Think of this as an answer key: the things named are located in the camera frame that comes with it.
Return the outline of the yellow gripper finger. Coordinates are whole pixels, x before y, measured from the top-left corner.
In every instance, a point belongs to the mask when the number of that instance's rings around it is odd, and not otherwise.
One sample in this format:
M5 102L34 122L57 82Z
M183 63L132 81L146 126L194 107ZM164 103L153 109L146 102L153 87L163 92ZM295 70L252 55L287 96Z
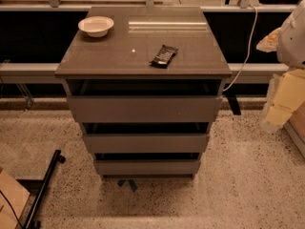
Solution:
M260 127L267 133L281 129L305 102L305 71L292 69L274 74L268 87Z
M275 52L281 28L277 28L258 42L256 48L261 52Z

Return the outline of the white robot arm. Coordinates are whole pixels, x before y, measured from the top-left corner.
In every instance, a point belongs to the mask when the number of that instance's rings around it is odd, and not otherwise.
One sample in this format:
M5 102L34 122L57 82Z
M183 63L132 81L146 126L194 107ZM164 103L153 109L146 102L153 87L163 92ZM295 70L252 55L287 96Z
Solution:
M281 129L305 102L305 0L277 28L258 42L262 52L276 52L277 60L288 67L269 83L261 128L268 133Z

